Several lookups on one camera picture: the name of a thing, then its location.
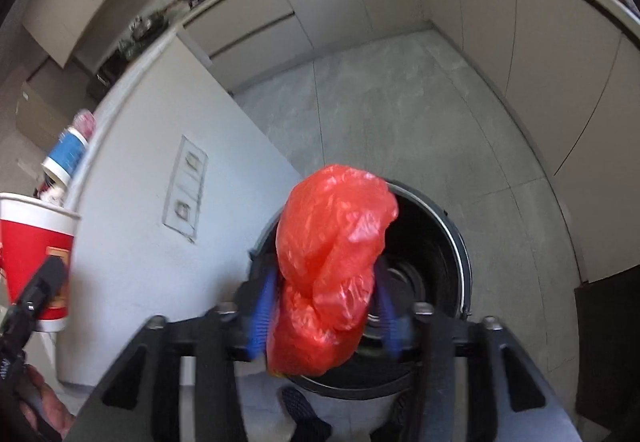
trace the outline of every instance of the gray tile floor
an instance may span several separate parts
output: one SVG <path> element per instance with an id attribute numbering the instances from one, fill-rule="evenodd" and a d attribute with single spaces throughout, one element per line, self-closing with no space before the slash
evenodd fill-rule
<path id="1" fill-rule="evenodd" d="M 573 414 L 579 279 L 564 220 L 518 127 L 440 34 L 326 56 L 236 101 L 300 174 L 349 164 L 407 183 L 447 209 L 472 263 L 472 319 L 500 316 Z M 291 426 L 274 397 L 283 381 L 264 374 L 241 381 L 248 424 L 270 418 L 255 440 L 267 440 L 265 431 L 268 440 L 286 440 Z M 337 427 L 332 440 L 368 440 L 390 403 L 310 398 Z"/>

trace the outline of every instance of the finger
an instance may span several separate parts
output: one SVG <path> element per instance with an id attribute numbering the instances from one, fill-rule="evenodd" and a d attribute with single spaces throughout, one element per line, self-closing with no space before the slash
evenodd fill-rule
<path id="1" fill-rule="evenodd" d="M 76 418 L 67 411 L 65 415 L 65 426 L 60 430 L 62 438 L 66 437 L 69 433 L 69 430 L 73 427 L 75 420 Z"/>
<path id="2" fill-rule="evenodd" d="M 33 386 L 41 390 L 42 387 L 44 386 L 44 377 L 40 375 L 40 372 L 37 371 L 34 366 L 31 366 L 30 364 L 25 364 L 25 367 L 27 368 L 27 374 L 29 375 L 29 378 L 31 379 Z"/>
<path id="3" fill-rule="evenodd" d="M 20 406 L 20 411 L 25 416 L 25 418 L 27 419 L 29 424 L 31 424 L 31 427 L 34 430 L 38 430 L 38 419 L 36 417 L 36 414 L 33 412 L 33 409 L 31 409 L 27 405 L 27 403 L 25 403 L 23 401 L 20 401 L 19 406 Z"/>
<path id="4" fill-rule="evenodd" d="M 69 415 L 66 406 L 62 404 L 62 401 L 60 401 L 48 384 L 43 385 L 40 390 L 40 396 L 42 397 L 42 410 L 49 424 L 53 429 L 62 434 L 62 430 L 65 428 L 66 418 Z"/>

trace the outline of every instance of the red paper cup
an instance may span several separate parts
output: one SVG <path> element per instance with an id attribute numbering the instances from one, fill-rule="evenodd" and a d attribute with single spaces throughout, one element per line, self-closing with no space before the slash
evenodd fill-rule
<path id="1" fill-rule="evenodd" d="M 80 216 L 40 200 L 0 193 L 0 267 L 11 303 L 20 296 L 48 256 L 60 257 L 67 270 Z M 39 318 L 40 332 L 66 326 L 68 282 Z"/>

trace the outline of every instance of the black trash can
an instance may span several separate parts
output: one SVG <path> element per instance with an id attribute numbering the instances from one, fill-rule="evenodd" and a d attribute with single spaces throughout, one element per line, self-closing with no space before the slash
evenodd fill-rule
<path id="1" fill-rule="evenodd" d="M 385 235 L 389 272 L 410 287 L 416 301 L 427 301 L 445 314 L 465 319 L 471 303 L 472 276 L 466 247 L 446 213 L 430 199 L 396 181 L 388 181 L 398 200 L 398 218 Z M 256 254 L 276 252 L 276 219 Z M 367 400 L 411 387 L 417 361 L 388 358 L 378 333 L 378 318 L 369 315 L 360 345 L 351 358 L 320 377 L 290 376 L 311 392 L 333 398 Z"/>

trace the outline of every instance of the blue and white cup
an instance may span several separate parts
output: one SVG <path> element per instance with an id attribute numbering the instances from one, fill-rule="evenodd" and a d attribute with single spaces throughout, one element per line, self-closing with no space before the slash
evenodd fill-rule
<path id="1" fill-rule="evenodd" d="M 82 133 L 73 127 L 68 127 L 61 135 L 58 144 L 51 150 L 49 157 L 42 163 L 44 173 L 56 183 L 68 186 L 84 155 L 86 145 L 87 142 Z"/>

